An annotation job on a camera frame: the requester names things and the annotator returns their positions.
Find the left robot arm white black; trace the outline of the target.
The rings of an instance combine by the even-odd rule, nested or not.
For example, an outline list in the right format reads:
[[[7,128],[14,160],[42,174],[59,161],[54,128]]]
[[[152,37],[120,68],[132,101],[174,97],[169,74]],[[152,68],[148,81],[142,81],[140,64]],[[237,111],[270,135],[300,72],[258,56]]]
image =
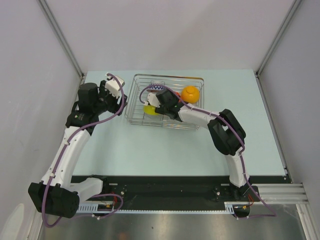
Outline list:
[[[124,85],[123,79],[108,74],[100,84],[87,82],[79,87],[78,100],[67,117],[64,136],[52,164],[40,182],[32,182],[28,188],[36,210],[43,216],[70,219],[80,203],[93,196],[100,200],[110,196],[111,188],[99,176],[90,176],[75,185],[71,180],[83,148],[95,126],[102,123],[99,116],[105,112],[113,118],[122,114],[128,98]]]

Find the orange yellow bowl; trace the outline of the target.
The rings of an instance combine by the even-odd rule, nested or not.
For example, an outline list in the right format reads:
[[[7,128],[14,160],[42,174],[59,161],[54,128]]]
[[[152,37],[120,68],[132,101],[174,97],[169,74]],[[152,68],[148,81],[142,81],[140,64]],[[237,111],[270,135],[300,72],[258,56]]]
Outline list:
[[[188,85],[183,88],[180,96],[183,101],[195,104],[200,99],[200,91],[195,86]]]

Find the red patterned blue zigzag bowl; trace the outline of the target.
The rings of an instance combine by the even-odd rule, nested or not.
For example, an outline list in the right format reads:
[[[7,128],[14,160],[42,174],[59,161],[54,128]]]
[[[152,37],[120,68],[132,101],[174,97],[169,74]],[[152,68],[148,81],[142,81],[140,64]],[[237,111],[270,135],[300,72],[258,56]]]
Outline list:
[[[162,90],[165,89],[165,85],[164,84],[156,84],[156,83],[151,83],[148,85],[148,88],[146,89],[146,91],[148,93],[158,93]]]

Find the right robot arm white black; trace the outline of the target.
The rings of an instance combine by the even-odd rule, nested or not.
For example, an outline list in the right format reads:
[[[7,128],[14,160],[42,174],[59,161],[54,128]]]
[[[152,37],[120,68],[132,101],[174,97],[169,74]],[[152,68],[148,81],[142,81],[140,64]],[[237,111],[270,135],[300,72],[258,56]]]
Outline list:
[[[230,110],[209,112],[183,101],[169,89],[149,93],[147,101],[158,114],[207,129],[215,148],[225,156],[231,196],[237,201],[248,196],[250,176],[246,172],[243,158],[246,133]]]

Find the yellow green bowl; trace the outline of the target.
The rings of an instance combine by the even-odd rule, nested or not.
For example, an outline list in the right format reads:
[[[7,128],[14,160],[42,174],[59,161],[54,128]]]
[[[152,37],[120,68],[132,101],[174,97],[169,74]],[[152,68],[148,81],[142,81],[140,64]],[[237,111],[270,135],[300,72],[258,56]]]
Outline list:
[[[144,105],[143,112],[150,116],[158,116],[159,113],[156,112],[156,107],[153,105]]]

